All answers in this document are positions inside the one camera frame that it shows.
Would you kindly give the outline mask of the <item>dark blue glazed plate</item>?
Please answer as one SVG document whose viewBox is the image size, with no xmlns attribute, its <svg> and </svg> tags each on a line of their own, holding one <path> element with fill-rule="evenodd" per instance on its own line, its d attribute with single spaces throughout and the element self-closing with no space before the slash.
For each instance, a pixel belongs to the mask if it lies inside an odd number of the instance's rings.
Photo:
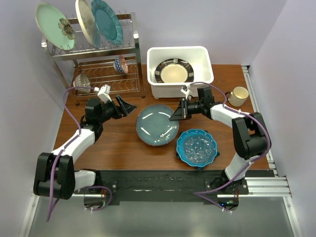
<svg viewBox="0 0 316 237">
<path fill-rule="evenodd" d="M 144 108 L 136 121 L 139 138 L 150 146 L 164 146 L 178 134 L 179 121 L 170 121 L 174 110 L 164 104 L 153 104 Z"/>
</svg>

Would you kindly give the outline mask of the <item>black striped plate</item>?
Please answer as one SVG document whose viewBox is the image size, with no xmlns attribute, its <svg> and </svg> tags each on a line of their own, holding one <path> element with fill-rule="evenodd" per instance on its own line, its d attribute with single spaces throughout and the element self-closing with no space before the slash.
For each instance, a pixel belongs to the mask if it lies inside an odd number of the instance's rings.
<svg viewBox="0 0 316 237">
<path fill-rule="evenodd" d="M 154 76 L 158 83 L 193 82 L 194 70 L 189 62 L 179 58 L 171 58 L 162 61 L 156 67 Z"/>
</svg>

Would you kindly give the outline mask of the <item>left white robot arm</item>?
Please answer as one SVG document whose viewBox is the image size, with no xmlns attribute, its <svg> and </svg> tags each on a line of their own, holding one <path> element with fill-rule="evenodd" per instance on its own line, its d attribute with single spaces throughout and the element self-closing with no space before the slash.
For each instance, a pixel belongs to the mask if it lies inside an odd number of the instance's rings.
<svg viewBox="0 0 316 237">
<path fill-rule="evenodd" d="M 99 139 L 103 123 L 128 116 L 136 109 L 119 95 L 116 101 L 87 100 L 85 114 L 79 129 L 61 147 L 50 153 L 41 153 L 37 160 L 33 192 L 35 195 L 69 199 L 74 191 L 86 188 L 96 194 L 102 189 L 100 174 L 96 170 L 75 171 L 74 163 L 82 153 Z"/>
</svg>

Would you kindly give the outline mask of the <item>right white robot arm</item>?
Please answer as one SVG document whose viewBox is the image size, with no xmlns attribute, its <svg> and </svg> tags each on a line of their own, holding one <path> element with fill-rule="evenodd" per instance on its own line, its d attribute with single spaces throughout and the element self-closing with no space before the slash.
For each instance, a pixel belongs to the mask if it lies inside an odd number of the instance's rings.
<svg viewBox="0 0 316 237">
<path fill-rule="evenodd" d="M 271 139 L 260 113 L 246 113 L 235 110 L 226 102 L 216 102 L 212 95 L 214 86 L 205 84 L 197 88 L 198 99 L 189 99 L 189 86 L 181 88 L 185 98 L 180 99 L 179 106 L 169 119 L 188 120 L 193 114 L 202 114 L 208 119 L 219 121 L 232 128 L 235 155 L 221 176 L 211 182 L 211 190 L 196 192 L 195 195 L 210 194 L 221 190 L 231 194 L 237 189 L 237 182 L 245 177 L 250 166 L 264 157 L 271 148 Z"/>
</svg>

